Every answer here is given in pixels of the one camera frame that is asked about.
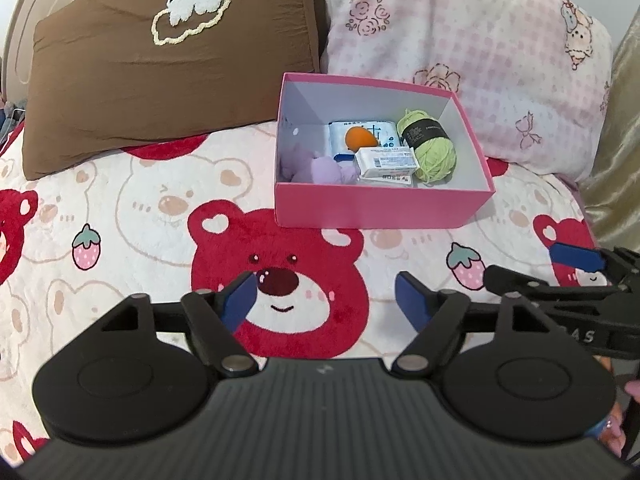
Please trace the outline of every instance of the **bedding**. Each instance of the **bedding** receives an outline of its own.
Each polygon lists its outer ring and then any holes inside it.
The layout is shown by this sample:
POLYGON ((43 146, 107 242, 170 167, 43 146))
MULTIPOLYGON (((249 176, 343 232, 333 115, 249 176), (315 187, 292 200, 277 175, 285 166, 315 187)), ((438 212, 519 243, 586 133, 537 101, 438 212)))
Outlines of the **bedding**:
POLYGON ((265 279, 236 337, 261 363, 389 364, 415 336, 394 301, 401 270, 476 301, 497 301, 481 283, 490 264, 561 285, 605 283, 551 264, 553 241, 591 247, 590 232, 556 177, 516 164, 489 160, 496 193, 459 229, 283 229, 272 209, 275 123, 127 148, 34 182, 21 169, 31 127, 0 154, 0 453, 12 465, 46 443, 30 396, 40 365, 135 292, 177 301, 253 270, 265 279))
POLYGON ((36 26, 24 174, 273 120, 317 69, 313 0, 74 0, 36 26))
POLYGON ((640 251, 640 9, 616 52, 609 92, 598 154, 580 191, 602 245, 640 251))
POLYGON ((324 72, 457 92, 485 155, 588 176, 611 41, 569 0, 327 0, 324 72))

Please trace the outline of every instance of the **black circular base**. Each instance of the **black circular base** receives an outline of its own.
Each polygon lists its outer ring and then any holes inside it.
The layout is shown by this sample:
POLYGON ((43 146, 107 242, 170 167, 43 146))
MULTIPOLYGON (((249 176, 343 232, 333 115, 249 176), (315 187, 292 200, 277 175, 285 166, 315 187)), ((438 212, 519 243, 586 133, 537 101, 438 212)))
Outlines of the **black circular base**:
POLYGON ((523 443, 579 438, 615 400, 613 377, 575 345, 537 344, 526 336, 456 356, 442 378, 453 410, 476 428, 523 443))
POLYGON ((180 426, 206 399, 209 380, 194 356, 119 334, 79 338, 37 373, 33 399, 55 436, 111 446, 145 440, 180 426))

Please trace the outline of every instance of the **orange makeup sponge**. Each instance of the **orange makeup sponge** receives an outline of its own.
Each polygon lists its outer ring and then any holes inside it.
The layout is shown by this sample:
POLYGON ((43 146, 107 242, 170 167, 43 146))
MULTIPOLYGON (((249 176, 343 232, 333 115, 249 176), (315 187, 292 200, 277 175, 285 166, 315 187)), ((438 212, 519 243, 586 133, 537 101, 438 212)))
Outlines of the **orange makeup sponge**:
POLYGON ((353 153, 360 148, 375 148, 378 145, 376 137, 362 126, 352 126, 344 136, 344 142, 353 153))

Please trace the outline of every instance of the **soap bar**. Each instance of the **soap bar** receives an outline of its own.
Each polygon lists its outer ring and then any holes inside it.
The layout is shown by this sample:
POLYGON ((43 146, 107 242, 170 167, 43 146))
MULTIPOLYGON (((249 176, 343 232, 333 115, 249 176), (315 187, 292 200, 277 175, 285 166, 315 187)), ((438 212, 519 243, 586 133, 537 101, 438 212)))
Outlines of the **soap bar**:
POLYGON ((353 160, 353 152, 347 148, 347 143, 344 141, 348 129, 352 126, 362 126, 369 130, 373 136, 376 137, 382 148, 400 146, 395 123, 388 121, 335 121, 329 123, 329 142, 331 145, 331 154, 334 158, 349 155, 350 159, 353 160))
POLYGON ((356 153, 356 162, 363 178, 412 175, 418 169, 414 150, 407 147, 360 148, 356 153))

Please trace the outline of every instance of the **pink box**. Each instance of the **pink box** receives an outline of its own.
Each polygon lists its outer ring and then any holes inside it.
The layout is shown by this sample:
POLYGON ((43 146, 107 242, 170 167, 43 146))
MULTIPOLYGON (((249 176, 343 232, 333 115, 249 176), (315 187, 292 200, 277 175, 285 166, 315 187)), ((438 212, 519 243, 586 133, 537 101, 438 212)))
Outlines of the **pink box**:
POLYGON ((463 226, 495 192, 478 139, 453 92, 348 76, 286 73, 276 133, 275 214, 282 227, 453 229, 463 226), (284 182, 279 154, 297 142, 331 155, 328 123, 394 121, 406 109, 440 121, 458 163, 444 182, 417 187, 319 186, 284 182))

